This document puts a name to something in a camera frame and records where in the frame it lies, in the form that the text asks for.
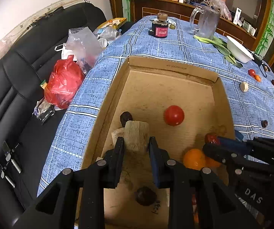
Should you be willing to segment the dark jar with pink label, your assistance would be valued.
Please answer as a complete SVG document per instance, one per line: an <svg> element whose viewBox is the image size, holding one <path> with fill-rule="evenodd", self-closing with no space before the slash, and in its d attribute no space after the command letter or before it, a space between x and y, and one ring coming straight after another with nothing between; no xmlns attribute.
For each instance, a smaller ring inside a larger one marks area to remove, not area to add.
<svg viewBox="0 0 274 229"><path fill-rule="evenodd" d="M166 38L168 35L168 15L158 13L156 18L151 19L151 29L148 34L156 38Z"/></svg>

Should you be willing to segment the beige yam chunk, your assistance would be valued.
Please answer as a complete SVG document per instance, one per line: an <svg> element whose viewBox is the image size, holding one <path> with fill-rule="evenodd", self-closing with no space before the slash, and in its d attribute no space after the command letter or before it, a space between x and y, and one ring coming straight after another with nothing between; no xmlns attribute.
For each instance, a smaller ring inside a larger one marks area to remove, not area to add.
<svg viewBox="0 0 274 229"><path fill-rule="evenodd" d="M122 128L119 128L119 129L116 129L112 132L112 142L113 142L113 146L116 145L116 142L117 142L117 139L119 137L124 137L124 134L125 134L125 128L122 127Z"/></svg>

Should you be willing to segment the orange tangerine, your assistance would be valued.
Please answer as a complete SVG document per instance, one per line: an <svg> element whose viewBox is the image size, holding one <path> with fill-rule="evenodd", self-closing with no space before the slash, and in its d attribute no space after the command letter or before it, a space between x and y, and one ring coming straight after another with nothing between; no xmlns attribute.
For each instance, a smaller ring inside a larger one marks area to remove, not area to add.
<svg viewBox="0 0 274 229"><path fill-rule="evenodd" d="M206 157L205 159L206 165L210 168L219 168L222 165L222 163L219 163L210 157Z"/></svg>
<svg viewBox="0 0 274 229"><path fill-rule="evenodd" d="M205 154L200 149L192 148L183 156L183 165L188 169L199 171L206 167Z"/></svg>

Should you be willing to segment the shallow cardboard box tray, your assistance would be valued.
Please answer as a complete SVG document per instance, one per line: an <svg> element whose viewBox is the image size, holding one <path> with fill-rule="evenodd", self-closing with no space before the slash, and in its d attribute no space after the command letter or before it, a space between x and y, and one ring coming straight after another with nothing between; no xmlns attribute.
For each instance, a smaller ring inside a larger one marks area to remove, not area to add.
<svg viewBox="0 0 274 229"><path fill-rule="evenodd" d="M164 111L172 105L185 113L184 121L170 126ZM120 67L96 117L82 168L89 167L113 148L112 132L121 126L120 115L128 111L137 121L149 124L149 135L169 156L182 161L191 148L202 148L207 133L233 139L233 119L218 74L198 65L130 56ZM149 187L155 203L142 206L136 191ZM106 228L167 228L170 192L153 183L149 154L125 152L120 182L104 190Z"/></svg>

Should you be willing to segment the blue plaid tablecloth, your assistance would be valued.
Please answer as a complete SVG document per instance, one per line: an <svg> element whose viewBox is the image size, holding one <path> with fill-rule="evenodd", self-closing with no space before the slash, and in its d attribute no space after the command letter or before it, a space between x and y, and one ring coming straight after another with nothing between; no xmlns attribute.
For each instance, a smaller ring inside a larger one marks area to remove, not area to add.
<svg viewBox="0 0 274 229"><path fill-rule="evenodd" d="M176 20L164 39L148 34L142 18L103 51L62 118L41 174L42 192L65 168L86 168L111 148L119 117L129 111L149 123L150 134L181 160L201 148L206 133L232 138L274 139L274 74L260 81L237 68L212 45L188 33Z"/></svg>

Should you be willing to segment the dark wrinkled date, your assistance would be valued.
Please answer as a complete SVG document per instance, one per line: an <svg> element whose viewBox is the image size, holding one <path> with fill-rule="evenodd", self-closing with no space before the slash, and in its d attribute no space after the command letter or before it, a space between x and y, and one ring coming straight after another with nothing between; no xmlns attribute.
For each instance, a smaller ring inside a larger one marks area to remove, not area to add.
<svg viewBox="0 0 274 229"><path fill-rule="evenodd" d="M268 126L268 121L267 121L267 120L262 120L262 121L261 121L261 126L262 126L263 128L266 128L266 127Z"/></svg>

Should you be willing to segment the white bowl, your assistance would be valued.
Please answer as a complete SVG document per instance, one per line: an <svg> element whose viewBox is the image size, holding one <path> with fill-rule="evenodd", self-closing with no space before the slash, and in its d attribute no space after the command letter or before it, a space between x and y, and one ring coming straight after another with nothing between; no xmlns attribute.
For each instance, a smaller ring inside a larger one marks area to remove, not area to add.
<svg viewBox="0 0 274 229"><path fill-rule="evenodd" d="M246 49L242 44L240 44L236 39L231 36L227 37L227 48L235 59L242 63L247 63L248 61L254 60L252 53Z"/></svg>

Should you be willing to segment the red plastic bag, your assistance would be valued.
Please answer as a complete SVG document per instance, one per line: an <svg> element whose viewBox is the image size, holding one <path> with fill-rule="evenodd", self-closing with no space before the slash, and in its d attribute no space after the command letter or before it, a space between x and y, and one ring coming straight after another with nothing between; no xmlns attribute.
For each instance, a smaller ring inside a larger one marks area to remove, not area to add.
<svg viewBox="0 0 274 229"><path fill-rule="evenodd" d="M46 101L60 109L69 107L85 78L73 58L74 55L69 55L66 60L57 60L44 89Z"/></svg>

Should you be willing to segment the far small orange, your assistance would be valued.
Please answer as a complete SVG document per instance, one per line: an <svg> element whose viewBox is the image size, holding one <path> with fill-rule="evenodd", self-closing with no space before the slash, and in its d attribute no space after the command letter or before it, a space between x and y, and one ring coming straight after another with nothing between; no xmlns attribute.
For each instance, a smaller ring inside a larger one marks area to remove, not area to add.
<svg viewBox="0 0 274 229"><path fill-rule="evenodd" d="M260 77L259 75L255 75L254 78L255 78L255 80L258 81L258 82L261 82L261 81L262 81L262 79L261 79L261 77Z"/></svg>

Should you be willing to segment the black leather sofa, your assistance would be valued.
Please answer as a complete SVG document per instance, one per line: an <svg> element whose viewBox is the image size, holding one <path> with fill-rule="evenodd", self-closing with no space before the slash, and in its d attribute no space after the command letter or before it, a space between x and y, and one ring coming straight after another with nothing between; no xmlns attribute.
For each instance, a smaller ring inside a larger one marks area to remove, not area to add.
<svg viewBox="0 0 274 229"><path fill-rule="evenodd" d="M55 48L71 28L95 30L106 19L91 3L80 3L39 19L0 60L0 228L11 228L37 197L43 166L58 125L58 111L47 122L33 112L61 53Z"/></svg>

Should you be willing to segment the small red date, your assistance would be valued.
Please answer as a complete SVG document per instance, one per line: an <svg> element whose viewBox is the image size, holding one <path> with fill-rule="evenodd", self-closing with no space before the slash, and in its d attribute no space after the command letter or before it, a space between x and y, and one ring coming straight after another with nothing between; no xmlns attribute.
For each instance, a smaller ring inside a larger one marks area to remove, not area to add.
<svg viewBox="0 0 274 229"><path fill-rule="evenodd" d="M220 145L220 140L215 133L207 133L205 135L205 143L206 144L215 144Z"/></svg>

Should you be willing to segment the wooden sideboard cabinet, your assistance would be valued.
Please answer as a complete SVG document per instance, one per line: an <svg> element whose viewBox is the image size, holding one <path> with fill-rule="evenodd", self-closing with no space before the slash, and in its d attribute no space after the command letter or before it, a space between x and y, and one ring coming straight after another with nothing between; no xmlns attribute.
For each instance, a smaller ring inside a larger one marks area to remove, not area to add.
<svg viewBox="0 0 274 229"><path fill-rule="evenodd" d="M250 35L243 28L233 24L227 19L220 19L217 32L223 36L233 36L239 40L246 48L255 50L264 33L266 23L268 22L269 12L271 9L272 0L260 0L258 2L258 19L255 19L252 25L256 28L254 36ZM140 20L147 15L155 15L164 12L171 17L188 21L191 17L194 5L185 5L169 0L111 0L112 14L123 16L123 3L128 4L130 18L133 22Z"/></svg>

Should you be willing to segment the green leafy vegetable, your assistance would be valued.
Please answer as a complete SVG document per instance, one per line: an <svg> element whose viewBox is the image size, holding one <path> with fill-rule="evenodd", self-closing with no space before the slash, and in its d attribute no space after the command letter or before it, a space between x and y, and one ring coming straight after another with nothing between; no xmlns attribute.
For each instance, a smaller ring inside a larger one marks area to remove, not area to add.
<svg viewBox="0 0 274 229"><path fill-rule="evenodd" d="M240 69L240 68L243 67L242 63L238 62L235 59L235 57L233 56L233 54L227 48L227 46L226 46L227 43L224 42L222 39L220 39L220 38L218 38L216 36L214 36L213 39L202 38L202 37L199 37L197 35L194 35L193 37L195 39L197 39L198 41L202 42L202 43L213 45L224 56L225 60L227 60L228 62L232 63L237 68Z"/></svg>

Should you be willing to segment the dark round plum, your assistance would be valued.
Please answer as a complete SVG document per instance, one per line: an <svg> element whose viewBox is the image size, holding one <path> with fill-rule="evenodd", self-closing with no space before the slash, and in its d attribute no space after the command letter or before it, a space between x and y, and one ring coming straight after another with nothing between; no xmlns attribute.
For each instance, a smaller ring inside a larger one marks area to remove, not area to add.
<svg viewBox="0 0 274 229"><path fill-rule="evenodd" d="M149 187L141 187L136 191L135 200L142 206L150 206L155 203L157 195Z"/></svg>

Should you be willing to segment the red tomato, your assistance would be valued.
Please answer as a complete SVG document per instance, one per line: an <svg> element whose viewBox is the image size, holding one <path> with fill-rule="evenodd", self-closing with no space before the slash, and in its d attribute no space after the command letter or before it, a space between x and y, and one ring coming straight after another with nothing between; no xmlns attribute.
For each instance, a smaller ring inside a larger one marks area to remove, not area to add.
<svg viewBox="0 0 274 229"><path fill-rule="evenodd" d="M251 77L255 77L255 76L256 76L256 73L255 73L255 70L254 70L254 69L249 69L249 70L248 70L248 74L249 74L249 76L251 76Z"/></svg>
<svg viewBox="0 0 274 229"><path fill-rule="evenodd" d="M164 111L164 121L170 126L180 125L185 119L185 113L183 109L179 106L172 105L169 106Z"/></svg>

